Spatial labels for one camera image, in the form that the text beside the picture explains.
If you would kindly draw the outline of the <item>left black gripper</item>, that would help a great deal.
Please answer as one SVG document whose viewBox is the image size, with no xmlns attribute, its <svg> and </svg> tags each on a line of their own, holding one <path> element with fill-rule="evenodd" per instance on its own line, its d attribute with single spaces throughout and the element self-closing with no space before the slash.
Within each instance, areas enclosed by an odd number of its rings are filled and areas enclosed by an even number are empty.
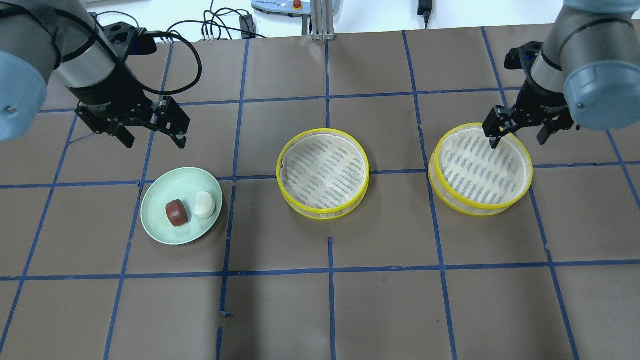
<svg viewBox="0 0 640 360">
<path fill-rule="evenodd" d="M 117 61 L 105 79 L 75 88 L 75 113 L 93 133 L 114 137 L 128 149 L 136 140 L 128 127 L 141 126 L 169 136 L 183 150 L 190 117 L 169 95 L 160 96 L 158 101 L 148 98 L 146 89 L 126 66 L 130 55 L 152 55 L 158 50 L 154 38 L 160 36 L 159 32 L 125 22 L 113 23 L 102 31 Z"/>
</svg>

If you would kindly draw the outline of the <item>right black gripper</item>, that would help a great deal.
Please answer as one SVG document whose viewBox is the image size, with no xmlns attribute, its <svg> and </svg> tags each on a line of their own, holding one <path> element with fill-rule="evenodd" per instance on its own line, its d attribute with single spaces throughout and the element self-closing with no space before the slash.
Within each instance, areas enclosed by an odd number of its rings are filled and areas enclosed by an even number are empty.
<svg viewBox="0 0 640 360">
<path fill-rule="evenodd" d="M 544 146 L 551 135 L 574 127 L 565 97 L 558 92 L 562 71 L 549 63 L 542 42 L 512 48 L 505 55 L 503 67 L 522 70 L 526 79 L 512 107 L 494 105 L 483 121 L 482 129 L 492 150 L 498 148 L 502 138 L 522 128 L 541 126 L 537 141 Z"/>
</svg>

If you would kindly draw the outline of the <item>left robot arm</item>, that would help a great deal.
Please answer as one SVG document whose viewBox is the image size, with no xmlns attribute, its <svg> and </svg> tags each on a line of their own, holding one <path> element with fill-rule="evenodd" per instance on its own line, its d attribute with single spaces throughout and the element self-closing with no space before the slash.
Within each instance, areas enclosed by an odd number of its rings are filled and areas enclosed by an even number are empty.
<svg viewBox="0 0 640 360">
<path fill-rule="evenodd" d="M 130 55 L 151 55 L 156 39 L 185 44 L 198 67 L 190 84 L 162 91 L 142 84 L 128 68 Z M 186 145 L 190 118 L 173 95 L 194 87 L 202 76 L 195 47 L 182 36 L 125 22 L 102 26 L 78 0 L 1 2 L 1 141 L 30 131 L 55 76 L 77 98 L 75 114 L 95 134 L 131 148 L 129 127 L 141 126 Z"/>
</svg>

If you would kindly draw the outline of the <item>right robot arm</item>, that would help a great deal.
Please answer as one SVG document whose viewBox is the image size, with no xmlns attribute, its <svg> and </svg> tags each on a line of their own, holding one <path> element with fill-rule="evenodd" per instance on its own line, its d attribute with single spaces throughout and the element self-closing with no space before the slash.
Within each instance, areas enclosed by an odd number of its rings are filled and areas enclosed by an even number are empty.
<svg viewBox="0 0 640 360">
<path fill-rule="evenodd" d="M 526 76 L 512 107 L 495 105 L 482 129 L 492 149 L 539 126 L 539 144 L 560 131 L 605 132 L 639 122 L 637 0 L 565 0 L 543 42 L 512 48 L 506 69 Z"/>
</svg>

